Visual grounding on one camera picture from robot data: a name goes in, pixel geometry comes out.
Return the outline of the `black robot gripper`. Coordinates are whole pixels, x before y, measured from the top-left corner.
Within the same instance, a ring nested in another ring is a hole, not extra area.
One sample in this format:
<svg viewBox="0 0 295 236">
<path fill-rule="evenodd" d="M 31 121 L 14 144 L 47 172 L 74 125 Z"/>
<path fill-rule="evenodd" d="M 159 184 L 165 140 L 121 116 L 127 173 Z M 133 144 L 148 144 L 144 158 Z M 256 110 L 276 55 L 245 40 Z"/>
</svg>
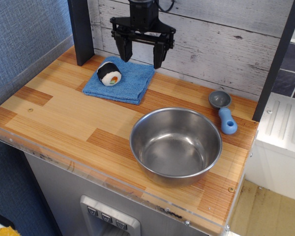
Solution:
<svg viewBox="0 0 295 236">
<path fill-rule="evenodd" d="M 116 41 L 120 58 L 129 61 L 132 57 L 132 42 L 155 44 L 154 68 L 161 67 L 167 51 L 174 47 L 176 30 L 159 20 L 159 11 L 165 12 L 157 0 L 131 0 L 129 17 L 112 17 L 112 37 Z"/>
</svg>

